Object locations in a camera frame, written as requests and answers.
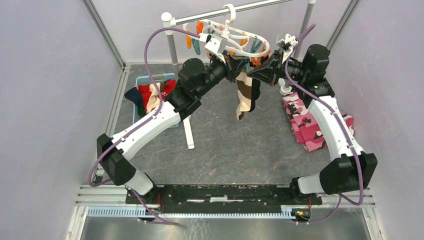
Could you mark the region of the white clip hanger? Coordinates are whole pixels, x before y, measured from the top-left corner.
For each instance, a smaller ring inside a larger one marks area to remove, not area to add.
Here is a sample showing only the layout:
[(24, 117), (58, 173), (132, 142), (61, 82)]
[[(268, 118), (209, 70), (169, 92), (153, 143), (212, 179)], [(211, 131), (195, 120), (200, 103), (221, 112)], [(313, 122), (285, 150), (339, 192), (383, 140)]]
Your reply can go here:
[[(249, 9), (255, 9), (258, 7), (263, 7), (265, 4), (267, 4), (267, 1), (264, 2), (256, 2), (256, 3), (250, 3), (243, 6), (234, 6), (232, 4), (226, 4), (223, 7), (222, 11), (215, 11), (215, 12), (209, 12), (209, 13), (202, 13), (200, 15), (196, 15), (193, 17), (189, 17), (185, 20), (182, 20), (181, 23), (183, 25), (183, 30), (188, 32), (188, 24), (189, 23), (196, 23), (196, 30), (195, 34), (198, 35), (197, 37), (191, 36), (191, 39), (197, 39), (200, 38), (200, 33), (204, 34), (217, 34), (224, 38), (227, 38), (227, 46), (225, 49), (232, 55), (241, 55), (246, 56), (250, 58), (258, 58), (266, 55), (267, 51), (271, 50), (270, 43), (262, 36), (243, 31), (238, 28), (231, 27), (230, 25), (236, 20), (237, 12), (241, 12), (244, 10)], [(213, 17), (214, 15), (217, 16), (224, 16), (226, 14), (229, 14), (229, 19), (225, 20), (225, 23), (218, 23), (215, 21), (212, 21), (210, 19), (207, 19), (207, 17)], [(243, 38), (242, 33), (246, 33), (249, 36), (248, 44), (242, 48), (240, 46), (240, 39)], [(252, 38), (257, 37), (259, 40), (262, 41), (261, 47), (257, 50), (256, 53), (250, 53), (251, 45), (252, 45)]]

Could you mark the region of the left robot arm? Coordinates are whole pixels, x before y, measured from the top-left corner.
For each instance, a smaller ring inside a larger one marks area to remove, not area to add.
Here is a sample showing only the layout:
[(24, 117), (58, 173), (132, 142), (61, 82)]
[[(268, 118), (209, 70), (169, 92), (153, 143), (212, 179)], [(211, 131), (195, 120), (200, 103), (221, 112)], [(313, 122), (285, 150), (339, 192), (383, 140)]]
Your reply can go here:
[(210, 66), (205, 66), (202, 60), (190, 58), (178, 72), (175, 88), (159, 106), (113, 136), (100, 135), (96, 140), (99, 163), (111, 182), (135, 190), (145, 204), (153, 203), (157, 198), (155, 184), (130, 160), (164, 130), (194, 113), (201, 98), (219, 82), (235, 80), (249, 61), (245, 56), (228, 55), (223, 60), (213, 56)]

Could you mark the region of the black white-striped sock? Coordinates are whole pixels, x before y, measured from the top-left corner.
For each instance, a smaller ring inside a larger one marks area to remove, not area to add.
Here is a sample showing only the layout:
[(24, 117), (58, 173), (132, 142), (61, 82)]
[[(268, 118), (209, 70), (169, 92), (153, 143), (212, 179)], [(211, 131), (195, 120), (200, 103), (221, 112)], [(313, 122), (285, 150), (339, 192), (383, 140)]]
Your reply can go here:
[(252, 112), (256, 108), (256, 101), (260, 97), (261, 90), (260, 90), (261, 82), (257, 79), (252, 79), (252, 85), (251, 85), (251, 101), (250, 101), (250, 110), (249, 112)]

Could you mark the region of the pink camouflage bag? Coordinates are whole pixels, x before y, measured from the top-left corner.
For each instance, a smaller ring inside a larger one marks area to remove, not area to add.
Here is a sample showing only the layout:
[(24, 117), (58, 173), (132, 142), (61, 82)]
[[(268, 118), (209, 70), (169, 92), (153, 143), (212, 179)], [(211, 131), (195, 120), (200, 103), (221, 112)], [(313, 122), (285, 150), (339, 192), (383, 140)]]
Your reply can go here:
[(282, 104), (289, 117), (292, 133), (305, 150), (312, 152), (327, 147), (317, 121), (307, 110), (297, 92), (285, 95), (282, 98)]

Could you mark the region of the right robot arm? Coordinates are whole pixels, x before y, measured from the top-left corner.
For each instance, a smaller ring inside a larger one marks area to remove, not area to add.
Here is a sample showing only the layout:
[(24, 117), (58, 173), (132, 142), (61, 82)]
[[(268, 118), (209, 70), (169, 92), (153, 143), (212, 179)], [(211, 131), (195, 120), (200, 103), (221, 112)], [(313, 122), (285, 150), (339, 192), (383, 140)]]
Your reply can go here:
[(366, 153), (355, 140), (338, 109), (335, 93), (325, 74), (330, 63), (330, 50), (320, 44), (308, 47), (301, 62), (284, 60), (276, 50), (248, 76), (264, 83), (285, 79), (293, 83), (304, 110), (313, 117), (330, 153), (330, 163), (319, 173), (293, 178), (289, 199), (302, 204), (312, 194), (341, 195), (363, 191), (369, 186), (378, 164), (374, 153)]

